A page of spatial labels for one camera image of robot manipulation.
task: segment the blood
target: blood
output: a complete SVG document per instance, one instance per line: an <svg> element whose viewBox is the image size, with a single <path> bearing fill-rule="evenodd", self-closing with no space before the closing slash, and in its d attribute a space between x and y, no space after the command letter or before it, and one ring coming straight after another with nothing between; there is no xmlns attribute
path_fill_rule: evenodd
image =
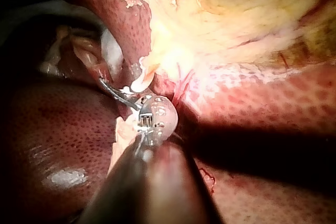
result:
<svg viewBox="0 0 336 224"><path fill-rule="evenodd" d="M208 190L212 195L214 193L214 186L216 184L215 177L208 173L204 168L200 168L199 171L202 174L204 183L207 185Z"/></svg>

